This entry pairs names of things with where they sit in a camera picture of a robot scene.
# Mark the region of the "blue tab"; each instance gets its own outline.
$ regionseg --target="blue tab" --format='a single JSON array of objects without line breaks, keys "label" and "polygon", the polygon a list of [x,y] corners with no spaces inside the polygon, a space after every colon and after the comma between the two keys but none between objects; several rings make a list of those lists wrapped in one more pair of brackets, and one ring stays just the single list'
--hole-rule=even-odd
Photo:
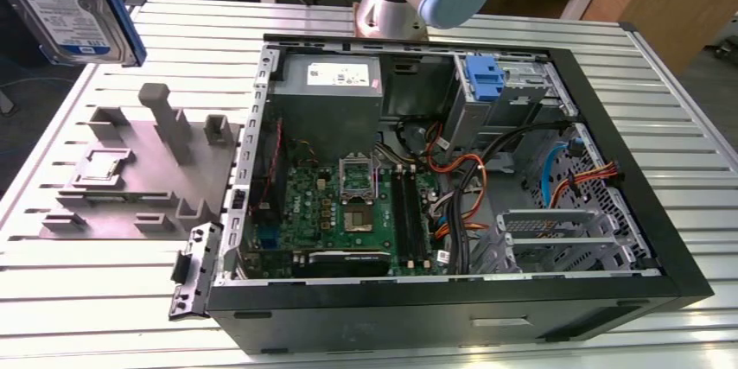
[{"label": "blue tab", "polygon": [[466,57],[466,74],[474,86],[478,101],[495,101],[504,88],[504,71],[491,56]]}]

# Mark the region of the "slotted aluminum table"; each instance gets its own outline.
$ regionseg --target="slotted aluminum table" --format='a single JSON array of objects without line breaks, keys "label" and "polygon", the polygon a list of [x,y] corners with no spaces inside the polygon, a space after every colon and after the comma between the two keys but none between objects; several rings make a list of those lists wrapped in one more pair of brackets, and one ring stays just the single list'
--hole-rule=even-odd
[{"label": "slotted aluminum table", "polygon": [[243,119],[264,33],[352,34],[349,9],[148,0],[132,9],[140,68],[88,66],[0,202],[0,366],[738,366],[738,158],[636,33],[614,23],[478,16],[433,41],[570,48],[695,255],[715,296],[582,343],[247,356],[212,320],[167,320],[183,242],[37,238],[56,189],[93,141],[96,105],[151,119],[164,82],[187,118]]}]

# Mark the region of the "black plastic clip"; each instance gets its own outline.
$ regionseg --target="black plastic clip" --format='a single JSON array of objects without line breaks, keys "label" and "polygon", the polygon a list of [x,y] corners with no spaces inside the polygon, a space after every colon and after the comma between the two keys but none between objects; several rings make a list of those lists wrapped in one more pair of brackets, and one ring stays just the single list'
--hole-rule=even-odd
[{"label": "black plastic clip", "polygon": [[189,265],[192,263],[192,254],[184,255],[181,251],[176,253],[176,261],[173,262],[172,281],[177,284],[187,283],[187,274],[189,273]]},{"label": "black plastic clip", "polygon": [[580,198],[580,190],[579,190],[579,187],[576,186],[576,178],[571,170],[568,171],[567,180],[568,180],[568,188],[572,190],[574,196]]}]

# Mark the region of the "red cable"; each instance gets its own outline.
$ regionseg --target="red cable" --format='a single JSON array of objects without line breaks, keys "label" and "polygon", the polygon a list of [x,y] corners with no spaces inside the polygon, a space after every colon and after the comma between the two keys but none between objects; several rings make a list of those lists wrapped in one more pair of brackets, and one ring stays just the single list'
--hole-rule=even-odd
[{"label": "red cable", "polygon": [[279,148],[281,147],[281,118],[276,120],[276,147],[275,153],[272,154],[272,162],[268,165],[268,175],[267,175],[267,185],[264,186],[264,192],[261,193],[261,198],[259,199],[259,204],[267,198],[268,187],[272,184],[272,174],[276,169],[276,157],[279,156]]}]

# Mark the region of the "side panel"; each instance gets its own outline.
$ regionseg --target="side panel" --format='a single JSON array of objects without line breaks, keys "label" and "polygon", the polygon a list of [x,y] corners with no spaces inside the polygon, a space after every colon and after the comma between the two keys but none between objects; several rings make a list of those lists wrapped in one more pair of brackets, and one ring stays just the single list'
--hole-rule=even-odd
[{"label": "side panel", "polygon": [[[607,300],[215,312],[245,353],[472,347],[583,340],[656,303]],[[305,328],[316,328],[305,333]]]}]

